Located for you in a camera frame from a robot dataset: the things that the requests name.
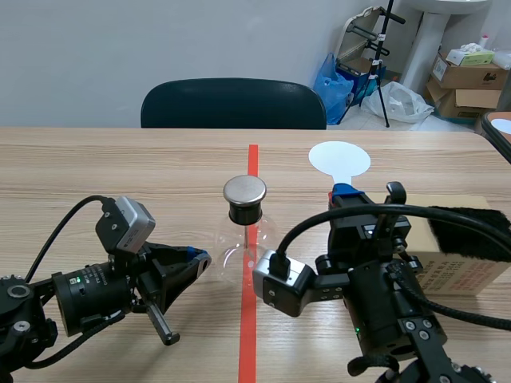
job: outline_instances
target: silver cap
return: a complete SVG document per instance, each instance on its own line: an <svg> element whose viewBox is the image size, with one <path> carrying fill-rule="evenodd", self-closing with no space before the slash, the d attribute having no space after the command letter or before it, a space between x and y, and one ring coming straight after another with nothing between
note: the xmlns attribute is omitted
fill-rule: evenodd
<svg viewBox="0 0 511 383"><path fill-rule="evenodd" d="M266 195L266 184L258 177L237 176L224 186L224 198L237 207L261 203Z"/></svg>

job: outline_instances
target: clear glass jar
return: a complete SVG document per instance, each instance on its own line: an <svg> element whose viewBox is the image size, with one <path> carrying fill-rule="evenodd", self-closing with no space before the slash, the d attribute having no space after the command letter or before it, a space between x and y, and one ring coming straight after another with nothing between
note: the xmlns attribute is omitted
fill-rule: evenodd
<svg viewBox="0 0 511 383"><path fill-rule="evenodd" d="M229 213L218 226L213 249L215 269L224 281L241 284L264 252L279 245L277 226L262 212L265 195L266 184L254 176L238 176L224 186Z"/></svg>

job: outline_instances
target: black bristles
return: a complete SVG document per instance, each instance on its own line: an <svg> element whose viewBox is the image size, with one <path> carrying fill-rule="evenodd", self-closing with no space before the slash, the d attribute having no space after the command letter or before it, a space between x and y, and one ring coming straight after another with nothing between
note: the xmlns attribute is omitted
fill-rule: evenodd
<svg viewBox="0 0 511 383"><path fill-rule="evenodd" d="M436 209L453 211L479 219L499 231L511 235L511 222L498 210L473 209L469 207L439 207ZM511 262L511 257L497 244L491 242L485 236L448 223L428 220L438 246L443 253L459 254L462 257L486 259L495 262Z"/></svg>

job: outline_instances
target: black tripod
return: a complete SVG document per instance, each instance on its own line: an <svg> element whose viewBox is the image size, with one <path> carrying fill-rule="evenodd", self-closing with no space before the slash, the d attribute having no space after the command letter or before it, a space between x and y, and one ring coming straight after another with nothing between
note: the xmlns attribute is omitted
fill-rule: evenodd
<svg viewBox="0 0 511 383"><path fill-rule="evenodd" d="M387 128L390 127L390 124L389 124L389 119L386 115L385 103L383 102L382 78L381 78L383 61L380 57L382 56L382 51L386 50L383 48L383 42L385 41L385 38L386 38L386 30L389 25L389 20L392 19L395 22L398 22L399 24L404 24L406 22L405 19L400 18L399 16L396 16L395 14L391 13L393 5L394 5L394 0L389 0L389 6L387 7L387 9L386 10L383 8L380 9L381 14L385 16L385 20L383 21L382 32L378 35L378 44L375 45L371 40L368 40L368 42L367 42L367 47L369 47L369 48L375 47L376 54L374 55L374 60L370 66L369 76L367 77L366 81L364 82L363 87L358 91L358 93L354 97L354 100L356 100L358 98L358 96L360 95L360 93L363 92L362 98L360 99L360 103L358 104L358 106L361 107L362 101L363 101L364 97L366 96L367 89L369 88L370 81L376 80L376 86L378 88L378 93L380 95L380 101L382 102L383 115L385 116L385 122L386 122ZM353 105L354 105L354 103L351 102L347 106L346 111L344 112L343 116L339 120L339 123L341 123L343 121L344 117L347 115L348 111L351 109L351 107Z"/></svg>

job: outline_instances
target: red tape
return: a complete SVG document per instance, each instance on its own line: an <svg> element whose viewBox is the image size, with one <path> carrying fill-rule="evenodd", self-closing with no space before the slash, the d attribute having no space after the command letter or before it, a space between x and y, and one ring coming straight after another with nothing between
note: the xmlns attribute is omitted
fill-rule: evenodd
<svg viewBox="0 0 511 383"><path fill-rule="evenodd" d="M248 175L259 176L259 147L248 146ZM241 290L240 361L238 383L257 381L257 311L256 294L252 285L252 269L257 262L257 227L248 228L250 253L243 255L243 285Z"/></svg>

